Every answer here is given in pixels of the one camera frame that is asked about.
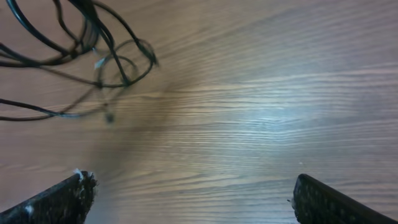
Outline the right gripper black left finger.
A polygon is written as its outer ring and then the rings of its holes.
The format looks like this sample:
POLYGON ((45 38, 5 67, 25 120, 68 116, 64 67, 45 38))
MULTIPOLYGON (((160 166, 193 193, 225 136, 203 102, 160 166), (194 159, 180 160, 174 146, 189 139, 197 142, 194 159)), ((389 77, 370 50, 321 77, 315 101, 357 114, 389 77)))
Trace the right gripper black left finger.
POLYGON ((71 177, 1 212, 1 224, 84 224, 96 186, 94 173, 75 169, 71 177))

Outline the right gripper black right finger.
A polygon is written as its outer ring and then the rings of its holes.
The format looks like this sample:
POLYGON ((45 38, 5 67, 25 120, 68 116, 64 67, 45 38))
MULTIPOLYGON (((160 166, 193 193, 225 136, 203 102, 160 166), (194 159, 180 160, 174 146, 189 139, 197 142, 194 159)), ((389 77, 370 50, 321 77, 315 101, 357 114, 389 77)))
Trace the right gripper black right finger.
POLYGON ((297 177, 291 204, 300 224, 397 224, 307 174, 297 177))

